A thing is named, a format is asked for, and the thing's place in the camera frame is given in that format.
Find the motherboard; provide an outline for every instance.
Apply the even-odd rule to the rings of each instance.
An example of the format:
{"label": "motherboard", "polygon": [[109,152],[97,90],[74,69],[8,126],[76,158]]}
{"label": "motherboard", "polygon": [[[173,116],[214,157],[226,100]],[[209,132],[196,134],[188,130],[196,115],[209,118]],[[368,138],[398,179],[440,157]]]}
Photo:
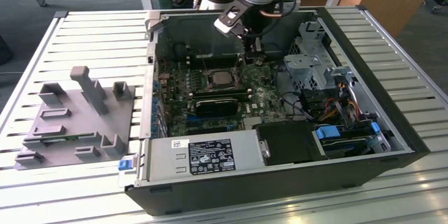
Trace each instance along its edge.
{"label": "motherboard", "polygon": [[282,100],[272,85],[277,64],[261,60],[245,64],[240,55],[161,60],[168,136],[246,130],[258,123],[284,121]]}

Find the floor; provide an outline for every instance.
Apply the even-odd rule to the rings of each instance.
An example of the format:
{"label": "floor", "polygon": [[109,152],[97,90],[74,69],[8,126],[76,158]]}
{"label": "floor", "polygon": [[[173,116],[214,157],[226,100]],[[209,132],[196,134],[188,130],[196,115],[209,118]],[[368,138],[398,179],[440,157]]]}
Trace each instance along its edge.
{"label": "floor", "polygon": [[[24,71],[40,39],[58,10],[133,10],[141,9],[140,0],[46,0],[38,7],[34,0],[0,0],[0,34],[14,53],[1,72]],[[430,13],[432,3],[421,6],[397,37],[414,61],[436,84],[448,93],[445,56],[448,51],[448,9]],[[0,111],[16,87],[20,74],[0,74]]]}
{"label": "floor", "polygon": [[[0,0],[0,35],[14,57],[1,72],[22,72],[58,10],[141,10],[141,0],[46,0],[40,7],[34,0]],[[20,79],[20,74],[0,74],[0,111]]]}

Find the warning label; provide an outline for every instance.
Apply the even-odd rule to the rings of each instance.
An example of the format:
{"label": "warning label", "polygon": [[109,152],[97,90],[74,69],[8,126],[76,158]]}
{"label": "warning label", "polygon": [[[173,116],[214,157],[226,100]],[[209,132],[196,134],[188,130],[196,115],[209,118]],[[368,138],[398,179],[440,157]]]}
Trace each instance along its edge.
{"label": "warning label", "polygon": [[229,139],[188,144],[189,173],[192,175],[234,170],[234,158]]}

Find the barcode sticker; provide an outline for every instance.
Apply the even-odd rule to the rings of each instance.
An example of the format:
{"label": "barcode sticker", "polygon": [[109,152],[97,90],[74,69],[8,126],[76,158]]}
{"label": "barcode sticker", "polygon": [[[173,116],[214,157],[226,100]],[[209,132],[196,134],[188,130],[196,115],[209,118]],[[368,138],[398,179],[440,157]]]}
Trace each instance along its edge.
{"label": "barcode sticker", "polygon": [[170,141],[170,148],[185,148],[188,147],[189,139],[180,139]]}

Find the blue latch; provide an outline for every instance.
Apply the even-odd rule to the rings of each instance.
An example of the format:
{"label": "blue latch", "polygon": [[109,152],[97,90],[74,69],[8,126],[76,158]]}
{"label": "blue latch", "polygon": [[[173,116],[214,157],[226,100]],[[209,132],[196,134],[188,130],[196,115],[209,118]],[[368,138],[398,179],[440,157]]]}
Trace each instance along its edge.
{"label": "blue latch", "polygon": [[132,159],[122,159],[118,162],[118,170],[130,170],[132,169]]}
{"label": "blue latch", "polygon": [[336,126],[322,126],[322,127],[320,127],[316,130],[316,134],[317,134],[318,139],[341,136]]}
{"label": "blue latch", "polygon": [[372,125],[372,129],[374,130],[374,132],[380,132],[380,126],[378,126],[378,124],[377,123],[372,123],[370,124]]}

